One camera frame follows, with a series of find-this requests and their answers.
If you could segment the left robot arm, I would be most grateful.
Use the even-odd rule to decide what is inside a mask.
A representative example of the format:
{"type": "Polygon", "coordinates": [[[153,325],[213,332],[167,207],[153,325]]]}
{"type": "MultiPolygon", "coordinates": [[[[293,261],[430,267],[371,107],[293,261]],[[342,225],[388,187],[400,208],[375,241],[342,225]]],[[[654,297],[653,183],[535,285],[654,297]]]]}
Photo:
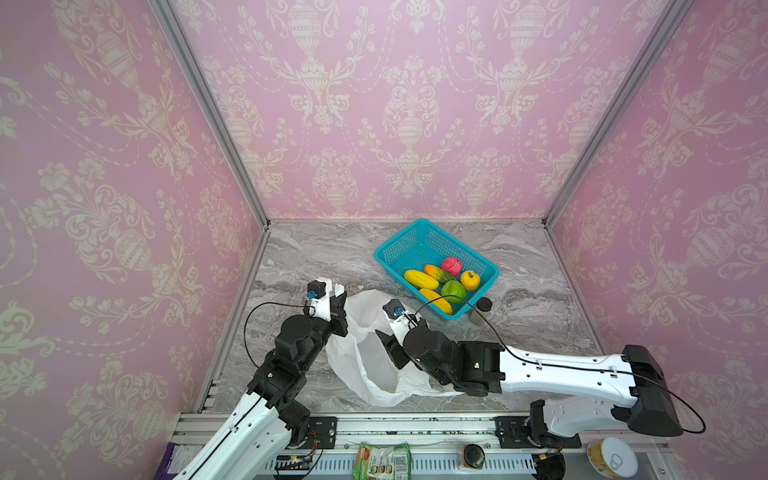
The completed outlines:
{"type": "Polygon", "coordinates": [[[307,285],[302,312],[283,321],[237,406],[178,479],[254,479],[286,447],[305,441],[310,412],[296,397],[330,337],[347,335],[346,299],[344,287],[327,279],[307,285]]]}

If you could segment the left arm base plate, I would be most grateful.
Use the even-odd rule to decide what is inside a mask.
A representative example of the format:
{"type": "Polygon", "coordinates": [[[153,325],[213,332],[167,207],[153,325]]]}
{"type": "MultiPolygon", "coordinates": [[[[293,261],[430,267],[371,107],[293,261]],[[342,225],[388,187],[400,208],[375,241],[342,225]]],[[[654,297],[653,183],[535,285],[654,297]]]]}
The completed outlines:
{"type": "Polygon", "coordinates": [[[289,424],[287,449],[334,449],[338,430],[337,416],[310,416],[296,425],[289,424]]]}

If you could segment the green fruit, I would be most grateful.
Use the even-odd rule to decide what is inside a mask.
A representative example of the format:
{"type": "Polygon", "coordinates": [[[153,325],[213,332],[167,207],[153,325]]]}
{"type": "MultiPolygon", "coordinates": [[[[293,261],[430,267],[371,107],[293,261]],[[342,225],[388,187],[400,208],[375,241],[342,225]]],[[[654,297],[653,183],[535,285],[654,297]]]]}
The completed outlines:
{"type": "Polygon", "coordinates": [[[460,281],[448,280],[443,284],[440,295],[451,304],[461,304],[466,300],[467,291],[460,281]]]}

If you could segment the pink dragon fruit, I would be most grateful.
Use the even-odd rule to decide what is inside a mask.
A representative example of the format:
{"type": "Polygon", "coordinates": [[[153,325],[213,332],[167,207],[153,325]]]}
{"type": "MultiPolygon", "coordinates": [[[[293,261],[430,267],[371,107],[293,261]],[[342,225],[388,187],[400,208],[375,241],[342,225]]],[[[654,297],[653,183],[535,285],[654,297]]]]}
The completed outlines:
{"type": "Polygon", "coordinates": [[[454,277],[459,277],[463,271],[463,263],[456,257],[446,257],[440,268],[454,277]]]}

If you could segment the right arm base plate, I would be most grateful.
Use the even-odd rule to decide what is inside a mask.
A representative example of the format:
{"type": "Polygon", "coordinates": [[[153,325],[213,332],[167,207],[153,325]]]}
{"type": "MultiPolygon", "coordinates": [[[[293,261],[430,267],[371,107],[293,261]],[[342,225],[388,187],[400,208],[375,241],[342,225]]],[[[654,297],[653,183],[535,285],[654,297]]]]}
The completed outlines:
{"type": "Polygon", "coordinates": [[[577,449],[582,446],[579,435],[560,437],[545,427],[539,428],[529,417],[497,416],[494,434],[502,449],[577,449]]]}

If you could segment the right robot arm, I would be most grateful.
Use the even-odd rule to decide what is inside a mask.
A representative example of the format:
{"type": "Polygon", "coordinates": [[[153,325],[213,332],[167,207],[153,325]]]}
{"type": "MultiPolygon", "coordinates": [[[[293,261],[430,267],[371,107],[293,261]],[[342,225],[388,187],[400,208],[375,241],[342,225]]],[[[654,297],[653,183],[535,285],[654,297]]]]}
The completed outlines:
{"type": "Polygon", "coordinates": [[[648,436],[683,433],[661,366],[643,346],[628,345],[606,356],[541,354],[501,343],[456,342],[425,322],[376,335],[397,369],[414,366],[458,393],[562,395],[560,401],[531,404],[529,429],[534,438],[571,438],[618,423],[648,436]]]}

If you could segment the orange green mango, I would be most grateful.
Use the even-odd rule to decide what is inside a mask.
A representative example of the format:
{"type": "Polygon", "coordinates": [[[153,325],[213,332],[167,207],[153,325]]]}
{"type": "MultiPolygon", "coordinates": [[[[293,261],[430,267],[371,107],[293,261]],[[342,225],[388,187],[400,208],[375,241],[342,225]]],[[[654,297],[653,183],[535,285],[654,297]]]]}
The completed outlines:
{"type": "Polygon", "coordinates": [[[440,285],[444,285],[448,281],[456,280],[455,276],[451,273],[431,264],[424,266],[424,273],[436,280],[440,285]]]}

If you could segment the yellow fruit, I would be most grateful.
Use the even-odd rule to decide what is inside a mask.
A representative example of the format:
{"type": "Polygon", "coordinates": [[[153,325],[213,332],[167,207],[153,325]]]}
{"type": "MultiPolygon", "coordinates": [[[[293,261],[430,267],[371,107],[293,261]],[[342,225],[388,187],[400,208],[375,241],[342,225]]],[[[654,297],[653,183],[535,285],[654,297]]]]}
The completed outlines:
{"type": "Polygon", "coordinates": [[[476,291],[482,283],[482,277],[472,270],[464,271],[459,280],[467,292],[476,291]]]}

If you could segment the teal plastic basket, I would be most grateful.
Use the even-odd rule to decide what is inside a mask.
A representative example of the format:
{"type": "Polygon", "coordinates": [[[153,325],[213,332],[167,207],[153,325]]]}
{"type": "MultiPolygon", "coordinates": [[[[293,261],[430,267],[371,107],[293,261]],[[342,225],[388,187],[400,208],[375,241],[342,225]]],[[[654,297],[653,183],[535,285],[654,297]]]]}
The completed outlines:
{"type": "Polygon", "coordinates": [[[445,320],[458,320],[467,314],[479,298],[488,293],[500,275],[500,269],[486,257],[459,241],[448,232],[427,219],[418,219],[386,240],[374,252],[374,259],[384,267],[397,282],[410,293],[424,297],[404,279],[407,270],[424,272],[424,266],[431,264],[440,267],[446,257],[456,257],[463,263],[463,271],[472,270],[482,277],[480,287],[467,292],[466,300],[461,304],[452,304],[454,314],[443,314],[438,309],[430,308],[445,320]]]}

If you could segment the yellow banana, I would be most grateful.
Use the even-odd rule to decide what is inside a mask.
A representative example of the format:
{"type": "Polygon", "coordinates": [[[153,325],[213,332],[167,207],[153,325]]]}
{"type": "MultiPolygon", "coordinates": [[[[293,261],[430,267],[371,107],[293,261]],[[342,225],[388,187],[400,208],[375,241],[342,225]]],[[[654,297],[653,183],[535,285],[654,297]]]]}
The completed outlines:
{"type": "Polygon", "coordinates": [[[438,292],[427,288],[421,288],[419,293],[428,301],[430,306],[438,309],[443,314],[448,316],[454,314],[452,304],[447,299],[443,298],[438,292]]]}
{"type": "Polygon", "coordinates": [[[407,270],[404,273],[404,279],[417,289],[435,291],[440,287],[438,280],[419,270],[407,270]]]}

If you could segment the white plastic bag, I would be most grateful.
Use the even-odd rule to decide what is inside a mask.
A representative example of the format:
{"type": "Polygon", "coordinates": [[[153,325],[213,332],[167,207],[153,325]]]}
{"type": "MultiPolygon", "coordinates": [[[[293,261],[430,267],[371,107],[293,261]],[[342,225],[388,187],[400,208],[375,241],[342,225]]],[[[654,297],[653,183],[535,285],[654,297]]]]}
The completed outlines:
{"type": "Polygon", "coordinates": [[[449,388],[434,386],[431,377],[412,363],[397,368],[387,355],[377,333],[396,332],[383,310],[392,299],[391,294],[380,290],[364,290],[348,297],[348,333],[332,336],[324,349],[331,369],[353,393],[374,407],[395,407],[413,396],[456,396],[449,388]]]}

